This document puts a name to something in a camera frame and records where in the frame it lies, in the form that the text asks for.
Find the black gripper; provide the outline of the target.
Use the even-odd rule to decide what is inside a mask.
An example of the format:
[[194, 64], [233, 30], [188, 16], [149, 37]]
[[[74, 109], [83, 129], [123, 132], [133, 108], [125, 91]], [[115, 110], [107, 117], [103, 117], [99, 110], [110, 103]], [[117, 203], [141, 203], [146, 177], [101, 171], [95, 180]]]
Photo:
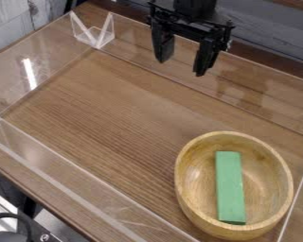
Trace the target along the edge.
[[[216, 12], [217, 0], [149, 0], [149, 25], [153, 55], [160, 63], [174, 52], [174, 35], [198, 41], [204, 37], [229, 40], [234, 25]], [[204, 38], [198, 42], [193, 72], [201, 77], [213, 66], [221, 42]]]

